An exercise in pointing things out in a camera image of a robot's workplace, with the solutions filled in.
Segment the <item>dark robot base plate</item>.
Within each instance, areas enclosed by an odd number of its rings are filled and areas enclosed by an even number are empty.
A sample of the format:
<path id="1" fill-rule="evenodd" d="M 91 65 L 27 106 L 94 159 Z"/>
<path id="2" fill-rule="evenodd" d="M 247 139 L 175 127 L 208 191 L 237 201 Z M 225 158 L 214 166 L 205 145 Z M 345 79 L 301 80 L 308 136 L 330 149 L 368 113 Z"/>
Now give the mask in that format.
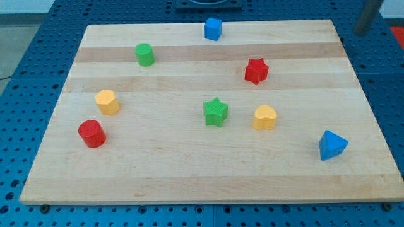
<path id="1" fill-rule="evenodd" d="M 177 11 L 242 9 L 243 0 L 175 0 Z"/>

